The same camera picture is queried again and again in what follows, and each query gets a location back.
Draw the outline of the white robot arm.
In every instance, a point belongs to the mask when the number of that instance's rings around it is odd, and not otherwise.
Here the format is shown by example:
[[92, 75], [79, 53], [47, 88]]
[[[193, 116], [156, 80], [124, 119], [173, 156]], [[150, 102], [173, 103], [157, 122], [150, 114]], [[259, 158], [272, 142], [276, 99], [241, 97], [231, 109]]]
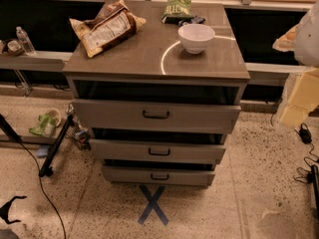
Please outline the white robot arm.
[[300, 22], [277, 39], [272, 48], [292, 51], [297, 62], [306, 67], [298, 75], [279, 122], [289, 127], [302, 124], [319, 107], [319, 1]]

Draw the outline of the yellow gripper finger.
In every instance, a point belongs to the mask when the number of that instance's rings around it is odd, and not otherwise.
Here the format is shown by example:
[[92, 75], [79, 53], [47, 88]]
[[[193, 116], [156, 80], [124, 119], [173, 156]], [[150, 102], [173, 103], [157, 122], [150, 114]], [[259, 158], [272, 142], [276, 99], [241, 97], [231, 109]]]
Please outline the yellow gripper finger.
[[318, 107], [319, 68], [310, 68], [296, 77], [279, 122], [288, 127], [297, 127]]
[[297, 26], [289, 29], [284, 35], [275, 40], [272, 48], [279, 52], [293, 52], [295, 48], [296, 30]]

